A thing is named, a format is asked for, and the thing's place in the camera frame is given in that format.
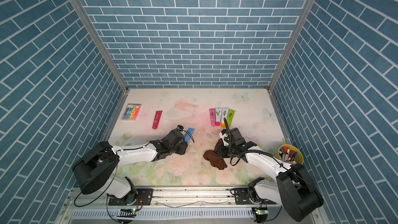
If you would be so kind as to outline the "blue toothpaste tube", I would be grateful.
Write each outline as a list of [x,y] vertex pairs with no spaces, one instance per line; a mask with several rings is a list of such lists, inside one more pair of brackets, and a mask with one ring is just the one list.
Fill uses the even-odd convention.
[[186,143],[189,143],[190,141],[195,143],[194,138],[193,138],[194,131],[195,131],[194,128],[188,128],[187,130],[184,130],[184,132],[186,133],[185,136],[184,136],[184,141]]

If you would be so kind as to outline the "brown wiping cloth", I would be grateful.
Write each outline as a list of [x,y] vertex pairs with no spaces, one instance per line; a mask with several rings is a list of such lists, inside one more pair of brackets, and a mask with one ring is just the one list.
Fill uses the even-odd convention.
[[215,167],[219,170],[224,170],[228,167],[224,159],[218,155],[218,151],[222,146],[223,140],[219,139],[214,150],[207,150],[203,154],[203,158],[206,161],[209,161],[212,167]]

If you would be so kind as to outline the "red toothpaste tube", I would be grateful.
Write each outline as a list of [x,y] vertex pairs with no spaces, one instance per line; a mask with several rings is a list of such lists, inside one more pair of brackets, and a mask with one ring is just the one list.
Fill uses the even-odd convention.
[[158,126],[159,126],[160,119],[161,119],[161,116],[162,116],[162,112],[163,111],[156,111],[155,112],[154,120],[153,120],[153,124],[152,124],[152,128],[154,130],[156,130],[158,128]]

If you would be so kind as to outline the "magenta toothpaste tube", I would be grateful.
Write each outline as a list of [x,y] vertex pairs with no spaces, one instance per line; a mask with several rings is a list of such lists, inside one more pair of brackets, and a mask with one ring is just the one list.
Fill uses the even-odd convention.
[[210,116],[211,126],[215,127],[216,126],[216,109],[215,108],[209,109],[209,116]]

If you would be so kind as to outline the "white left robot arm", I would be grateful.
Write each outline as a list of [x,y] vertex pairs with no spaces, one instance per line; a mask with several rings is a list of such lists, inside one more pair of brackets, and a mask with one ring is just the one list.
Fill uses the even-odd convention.
[[144,145],[112,146],[107,141],[98,143],[72,166],[81,193],[89,195],[102,191],[118,199],[134,197],[136,190],[132,180],[119,177],[117,170],[133,163],[162,160],[173,154],[184,155],[188,148],[185,133],[191,136],[179,125],[164,138]]

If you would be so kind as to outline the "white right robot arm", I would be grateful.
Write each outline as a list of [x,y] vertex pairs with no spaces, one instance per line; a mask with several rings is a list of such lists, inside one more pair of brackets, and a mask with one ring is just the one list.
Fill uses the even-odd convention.
[[220,138],[223,144],[218,151],[219,157],[237,158],[259,168],[274,180],[272,183],[259,177],[248,184],[247,195],[252,203],[262,204],[269,200],[279,204],[296,222],[323,206],[324,199],[302,164],[285,163],[254,142],[246,142],[237,128],[222,130]]

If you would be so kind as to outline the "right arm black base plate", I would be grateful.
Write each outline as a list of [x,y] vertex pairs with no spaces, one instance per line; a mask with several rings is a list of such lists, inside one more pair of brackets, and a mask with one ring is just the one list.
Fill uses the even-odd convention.
[[230,190],[236,205],[276,205],[268,199],[260,199],[254,190],[248,188],[233,188]]

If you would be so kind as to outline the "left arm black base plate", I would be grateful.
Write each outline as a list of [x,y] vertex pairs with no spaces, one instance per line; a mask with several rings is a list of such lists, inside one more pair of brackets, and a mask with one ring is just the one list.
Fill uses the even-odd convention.
[[116,198],[115,196],[110,196],[108,204],[110,206],[131,206],[137,205],[138,207],[144,205],[150,205],[152,201],[154,190],[152,188],[138,188],[136,190],[131,190],[123,198]]

